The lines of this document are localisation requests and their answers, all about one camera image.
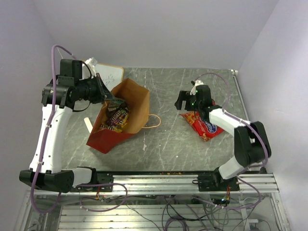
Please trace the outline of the purple candy packet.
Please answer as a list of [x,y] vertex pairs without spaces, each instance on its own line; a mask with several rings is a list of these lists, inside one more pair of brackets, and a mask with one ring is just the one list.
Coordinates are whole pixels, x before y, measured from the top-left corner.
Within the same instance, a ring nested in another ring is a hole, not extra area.
[[119,108],[113,116],[111,116],[106,123],[110,126],[125,126],[128,120],[129,110],[128,108]]

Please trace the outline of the red paper bag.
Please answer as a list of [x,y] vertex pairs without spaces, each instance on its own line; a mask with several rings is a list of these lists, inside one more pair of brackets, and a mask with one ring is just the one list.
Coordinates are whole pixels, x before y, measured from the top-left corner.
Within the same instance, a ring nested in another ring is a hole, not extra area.
[[150,114],[150,92],[131,79],[111,91],[115,99],[103,104],[87,145],[104,154],[145,128]]

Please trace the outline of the red snack packet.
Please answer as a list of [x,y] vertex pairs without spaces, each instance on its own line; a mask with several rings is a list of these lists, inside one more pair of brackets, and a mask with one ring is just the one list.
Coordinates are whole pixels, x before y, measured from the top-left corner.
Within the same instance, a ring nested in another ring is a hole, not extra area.
[[186,112],[180,115],[204,141],[208,141],[224,132],[222,128],[202,121],[198,112]]

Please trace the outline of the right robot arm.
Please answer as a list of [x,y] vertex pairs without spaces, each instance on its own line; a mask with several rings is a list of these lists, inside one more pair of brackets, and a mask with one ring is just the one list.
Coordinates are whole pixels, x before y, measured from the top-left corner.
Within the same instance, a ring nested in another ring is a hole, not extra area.
[[186,111],[197,112],[201,121],[216,125],[233,136],[234,157],[217,168],[212,178],[215,189],[224,190],[229,179],[245,172],[252,164],[267,164],[271,149],[261,122],[243,120],[214,104],[210,88],[205,84],[196,84],[190,91],[181,90],[175,102],[177,110],[182,109],[183,102]]

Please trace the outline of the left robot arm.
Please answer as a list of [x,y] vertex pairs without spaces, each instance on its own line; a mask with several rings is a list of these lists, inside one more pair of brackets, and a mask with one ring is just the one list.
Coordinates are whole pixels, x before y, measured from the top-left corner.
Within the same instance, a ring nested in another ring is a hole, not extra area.
[[62,169],[65,129],[75,103],[91,104],[114,100],[115,96],[104,85],[96,72],[97,61],[62,59],[60,73],[42,90],[42,124],[33,160],[28,170],[22,170],[19,180],[37,190],[68,193],[82,185],[87,191],[98,186],[97,171],[91,167]]

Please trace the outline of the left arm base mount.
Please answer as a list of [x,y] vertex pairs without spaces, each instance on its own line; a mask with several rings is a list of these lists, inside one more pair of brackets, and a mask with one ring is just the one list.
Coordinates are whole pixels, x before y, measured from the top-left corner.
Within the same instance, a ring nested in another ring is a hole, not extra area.
[[111,184],[114,182],[113,175],[109,173],[98,173],[97,181],[98,184],[106,184],[106,186],[100,186],[100,192],[103,193],[112,192],[113,185]]

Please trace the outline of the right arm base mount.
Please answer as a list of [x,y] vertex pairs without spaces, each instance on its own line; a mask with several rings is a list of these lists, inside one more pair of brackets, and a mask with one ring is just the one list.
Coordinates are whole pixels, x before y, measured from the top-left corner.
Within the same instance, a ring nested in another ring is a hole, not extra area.
[[227,189],[234,192],[240,190],[236,177],[224,180],[214,176],[212,173],[198,175],[196,184],[200,192],[222,192],[227,191]]

